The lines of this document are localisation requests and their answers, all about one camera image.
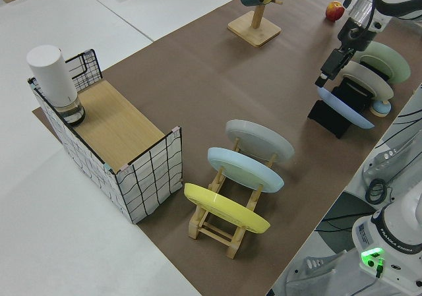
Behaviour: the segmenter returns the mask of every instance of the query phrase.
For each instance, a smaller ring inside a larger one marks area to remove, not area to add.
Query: yellow plate
[[[268,221],[252,210],[204,187],[186,183],[185,196],[211,214],[250,232],[263,233],[270,227]]]

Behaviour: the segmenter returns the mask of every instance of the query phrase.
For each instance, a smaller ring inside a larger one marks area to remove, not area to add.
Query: wire grid box
[[[67,60],[66,64],[77,91],[102,79],[93,49]],[[28,83],[67,153],[132,223],[150,215],[182,187],[180,127],[114,172],[46,100],[36,79],[30,78]]]

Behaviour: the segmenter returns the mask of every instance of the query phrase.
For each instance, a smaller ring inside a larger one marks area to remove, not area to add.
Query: green indicator light
[[[361,256],[369,256],[369,255],[374,254],[374,253],[382,254],[383,252],[384,252],[384,250],[382,250],[381,248],[373,248],[373,249],[368,250],[368,251],[363,251],[361,253]]]
[[[363,251],[361,253],[362,262],[366,265],[373,266],[372,257],[378,257],[380,254],[384,253],[384,250],[381,248],[373,248],[371,250]]]

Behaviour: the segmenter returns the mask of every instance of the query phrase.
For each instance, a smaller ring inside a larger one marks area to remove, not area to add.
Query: wooden shelf top
[[[75,131],[114,172],[164,137],[106,80],[89,86],[78,96],[86,117]]]

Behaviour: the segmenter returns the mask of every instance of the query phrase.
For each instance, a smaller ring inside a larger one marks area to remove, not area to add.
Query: red apple
[[[344,14],[344,7],[339,1],[332,1],[325,10],[325,17],[330,21],[339,20]]]

